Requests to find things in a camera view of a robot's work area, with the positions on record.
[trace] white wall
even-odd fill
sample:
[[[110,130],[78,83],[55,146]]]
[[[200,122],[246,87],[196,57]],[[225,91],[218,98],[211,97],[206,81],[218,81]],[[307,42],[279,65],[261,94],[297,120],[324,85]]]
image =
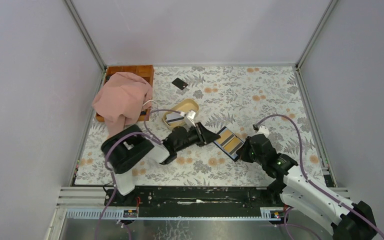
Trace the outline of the white wall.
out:
[[[0,0],[0,239],[43,239],[99,75],[62,0]]]
[[[108,65],[296,63],[329,0],[74,0]]]
[[[384,230],[384,1],[340,1],[302,73],[338,182]]]

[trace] plastic container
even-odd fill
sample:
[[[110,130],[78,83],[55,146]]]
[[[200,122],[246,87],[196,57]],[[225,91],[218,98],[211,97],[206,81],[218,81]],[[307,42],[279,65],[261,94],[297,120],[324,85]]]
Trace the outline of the plastic container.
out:
[[[190,110],[194,110],[196,112],[196,116],[198,115],[198,111],[200,110],[200,106],[198,105],[198,103],[191,99],[191,98],[186,98],[184,99],[183,101],[181,101],[179,104],[177,104],[176,106],[172,107],[171,108],[172,110],[176,110],[176,111],[180,111],[180,112],[189,112]],[[167,123],[166,121],[166,115],[167,114],[170,114],[171,112],[170,111],[166,111],[163,115],[162,115],[162,121],[164,122],[165,126],[170,129],[170,130],[173,130],[175,127],[178,127],[178,126],[183,126],[185,125],[185,121],[177,121],[177,122],[174,122],[172,123],[171,125]]]

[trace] pink cloth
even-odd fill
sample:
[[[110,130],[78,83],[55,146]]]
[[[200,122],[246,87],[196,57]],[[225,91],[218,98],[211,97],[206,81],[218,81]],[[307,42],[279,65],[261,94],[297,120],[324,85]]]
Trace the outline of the pink cloth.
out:
[[[152,103],[152,87],[142,77],[130,72],[116,72],[93,100],[92,106],[105,119],[109,136],[138,121],[141,111]]]

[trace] floral pattern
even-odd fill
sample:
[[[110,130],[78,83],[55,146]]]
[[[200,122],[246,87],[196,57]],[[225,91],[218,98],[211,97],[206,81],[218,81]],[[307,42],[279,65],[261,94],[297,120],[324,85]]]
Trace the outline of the floral pattern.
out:
[[[172,84],[175,78],[185,81],[184,90]],[[253,124],[271,114],[293,119],[303,143],[304,168],[324,184],[321,165],[311,134],[292,67],[193,66],[155,67],[153,100],[160,108],[172,108],[183,99],[199,104],[196,117],[205,127],[218,132],[228,127],[239,138],[254,134]],[[162,123],[163,113],[154,113],[148,127],[160,139],[170,130]],[[137,125],[145,132],[143,122]],[[281,117],[268,119],[268,137],[278,152],[299,160],[299,141],[292,124]],[[108,138],[104,123],[92,119],[84,151],[79,160],[75,185],[104,185],[111,181],[104,168],[101,144]],[[177,153],[168,165],[144,158],[133,170],[136,185],[158,186],[268,186],[268,177],[256,163],[232,161],[215,144],[190,146]]]

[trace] wooden crate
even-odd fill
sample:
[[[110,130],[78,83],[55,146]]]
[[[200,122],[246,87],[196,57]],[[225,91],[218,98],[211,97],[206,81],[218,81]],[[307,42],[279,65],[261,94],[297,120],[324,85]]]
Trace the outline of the wooden crate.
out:
[[[109,66],[106,75],[105,75],[105,83],[110,79],[110,77],[118,72],[128,72],[128,73],[134,73],[143,79],[147,81],[151,87],[154,82],[154,66],[152,65],[133,65],[133,66]],[[149,116],[150,109],[147,109],[145,111],[142,111],[140,113],[139,119],[137,120],[138,122],[143,122],[143,121],[148,121],[150,119]],[[96,120],[98,122],[103,123],[104,122],[104,117],[96,113]]]

